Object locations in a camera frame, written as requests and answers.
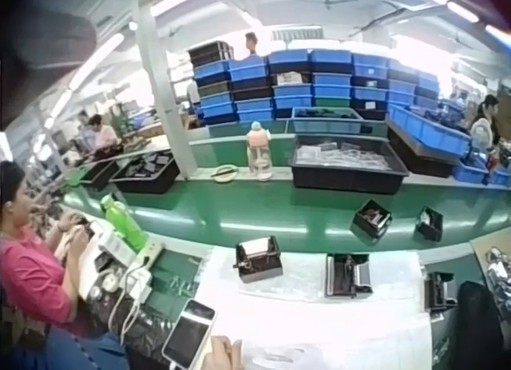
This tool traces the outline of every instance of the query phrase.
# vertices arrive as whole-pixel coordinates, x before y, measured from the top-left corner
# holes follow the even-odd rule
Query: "black plastic tray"
[[[119,171],[115,161],[103,161],[94,165],[80,180],[80,184],[90,190],[101,191],[109,183],[110,178]]]
[[[381,171],[338,166],[299,165],[296,163],[296,151],[301,145],[319,145],[324,142],[336,142],[338,147],[343,142],[347,142],[358,145],[362,151],[374,151],[386,158],[392,170]],[[360,136],[296,136],[291,171],[293,172],[293,183],[297,188],[381,194],[395,194],[401,187],[404,177],[409,174],[387,140]]]
[[[168,163],[160,169],[153,177],[125,177],[126,171],[137,160],[129,162],[123,169],[119,170],[110,182],[115,184],[123,193],[144,193],[144,194],[163,194],[166,193],[174,184],[180,171],[176,160],[171,152],[157,153],[159,156],[170,157]]]

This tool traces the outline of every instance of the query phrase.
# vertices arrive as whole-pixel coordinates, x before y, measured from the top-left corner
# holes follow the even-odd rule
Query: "green bottle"
[[[135,253],[140,252],[149,236],[129,215],[124,204],[115,201],[111,195],[106,195],[101,199],[101,206],[106,220],[122,235],[128,246]]]

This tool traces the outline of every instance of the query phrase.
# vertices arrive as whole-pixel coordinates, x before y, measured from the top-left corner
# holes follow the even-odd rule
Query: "pink shirt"
[[[19,241],[2,237],[0,259],[0,278],[10,306],[33,320],[82,335],[83,329],[66,323],[71,301],[61,287],[65,270],[32,229],[24,228]]]
[[[102,125],[101,130],[96,133],[96,149],[105,148],[117,144],[119,139],[112,126]]]

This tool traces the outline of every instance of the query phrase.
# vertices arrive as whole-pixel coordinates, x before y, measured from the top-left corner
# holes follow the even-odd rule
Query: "smartphone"
[[[215,320],[215,310],[189,300],[168,335],[161,355],[183,370],[191,370]]]

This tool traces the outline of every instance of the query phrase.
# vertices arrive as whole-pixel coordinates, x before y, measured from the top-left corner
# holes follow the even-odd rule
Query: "person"
[[[257,55],[256,47],[257,47],[257,36],[254,32],[249,32],[245,34],[245,46],[247,47],[250,55]]]
[[[473,145],[481,150],[492,149],[501,139],[495,116],[498,113],[498,100],[488,94],[477,108],[477,114],[470,125]]]
[[[211,338],[212,351],[206,354],[201,370],[242,370],[241,341],[234,344],[225,336]]]
[[[89,119],[89,125],[96,133],[95,139],[96,150],[108,148],[109,146],[117,145],[120,142],[119,138],[115,133],[115,130],[113,130],[113,127],[103,124],[103,117],[101,115],[94,114]]]
[[[94,150],[96,145],[96,134],[94,133],[92,127],[89,125],[89,115],[87,115],[87,112],[82,110],[78,114],[78,121],[81,124],[79,133],[80,138],[83,140],[84,146],[88,151]]]
[[[34,205],[26,192],[25,172],[10,161],[0,162],[0,194],[0,282],[7,305],[31,320],[86,335],[77,312],[78,262],[89,241],[85,230],[73,228],[65,267],[53,254],[63,233],[81,218],[64,214],[43,242],[28,226]]]

